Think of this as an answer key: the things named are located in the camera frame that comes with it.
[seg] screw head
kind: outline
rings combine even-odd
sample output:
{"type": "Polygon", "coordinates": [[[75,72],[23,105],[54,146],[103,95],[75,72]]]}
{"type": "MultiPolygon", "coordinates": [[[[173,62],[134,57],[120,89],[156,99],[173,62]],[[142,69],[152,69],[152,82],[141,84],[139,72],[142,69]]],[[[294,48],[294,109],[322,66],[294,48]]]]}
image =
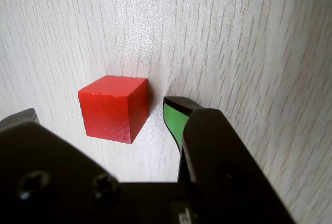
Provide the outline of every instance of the screw head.
{"type": "Polygon", "coordinates": [[[25,201],[50,185],[50,175],[45,171],[34,171],[25,175],[19,182],[18,196],[25,201]]]}
{"type": "Polygon", "coordinates": [[[119,190],[117,179],[107,173],[100,174],[92,181],[93,197],[96,200],[107,200],[119,190]]]}

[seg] black plastic part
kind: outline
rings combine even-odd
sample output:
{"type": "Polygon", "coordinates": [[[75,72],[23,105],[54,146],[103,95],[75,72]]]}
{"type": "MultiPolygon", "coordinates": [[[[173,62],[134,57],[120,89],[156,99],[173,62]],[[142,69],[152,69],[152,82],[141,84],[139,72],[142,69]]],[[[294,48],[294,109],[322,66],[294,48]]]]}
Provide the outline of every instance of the black plastic part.
{"type": "Polygon", "coordinates": [[[27,110],[20,111],[19,113],[12,114],[4,118],[0,121],[0,131],[25,121],[35,121],[39,123],[39,119],[35,109],[29,108],[27,110]]]}
{"type": "Polygon", "coordinates": [[[294,223],[220,110],[193,111],[183,137],[210,223],[294,223]]]}
{"type": "Polygon", "coordinates": [[[83,153],[33,121],[2,129],[2,219],[18,223],[162,224],[180,219],[293,223],[224,115],[216,109],[191,109],[183,135],[179,183],[118,184],[83,153]],[[35,190],[38,194],[31,200],[22,200],[18,192],[38,185],[37,181],[28,187],[22,183],[34,172],[46,172],[50,183],[40,178],[45,187],[35,190]],[[96,198],[97,191],[106,197],[96,198]]]}
{"type": "Polygon", "coordinates": [[[165,96],[163,102],[187,116],[190,116],[193,110],[203,108],[195,101],[180,96],[165,96]]]}

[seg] white wood grain surface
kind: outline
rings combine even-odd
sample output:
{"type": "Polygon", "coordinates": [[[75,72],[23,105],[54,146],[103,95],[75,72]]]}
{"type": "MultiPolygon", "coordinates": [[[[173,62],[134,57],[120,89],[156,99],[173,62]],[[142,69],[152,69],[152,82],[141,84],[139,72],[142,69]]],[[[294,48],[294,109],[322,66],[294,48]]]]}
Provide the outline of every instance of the white wood grain surface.
{"type": "Polygon", "coordinates": [[[46,128],[120,180],[176,180],[164,95],[219,108],[298,223],[332,223],[332,0],[0,0],[0,118],[46,128]],[[85,135],[77,92],[147,77],[134,144],[85,135]]]}

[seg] red cube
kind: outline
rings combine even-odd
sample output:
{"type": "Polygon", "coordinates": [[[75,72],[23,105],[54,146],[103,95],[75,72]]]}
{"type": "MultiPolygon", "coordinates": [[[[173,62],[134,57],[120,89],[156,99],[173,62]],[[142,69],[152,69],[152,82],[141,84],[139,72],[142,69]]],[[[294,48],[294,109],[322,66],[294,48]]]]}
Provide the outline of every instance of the red cube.
{"type": "Polygon", "coordinates": [[[78,99],[90,137],[132,144],[149,115],[145,78],[104,76],[78,99]]]}

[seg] wood grain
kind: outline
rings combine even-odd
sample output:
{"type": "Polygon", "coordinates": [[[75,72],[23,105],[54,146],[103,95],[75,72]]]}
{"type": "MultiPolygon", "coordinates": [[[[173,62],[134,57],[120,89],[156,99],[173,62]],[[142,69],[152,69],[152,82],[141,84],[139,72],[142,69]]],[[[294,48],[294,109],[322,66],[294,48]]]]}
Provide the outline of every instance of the wood grain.
{"type": "Polygon", "coordinates": [[[0,0],[0,118],[41,123],[126,181],[176,180],[164,95],[219,108],[298,223],[332,222],[332,0],[0,0]],[[133,145],[85,135],[77,91],[147,77],[133,145]]]}

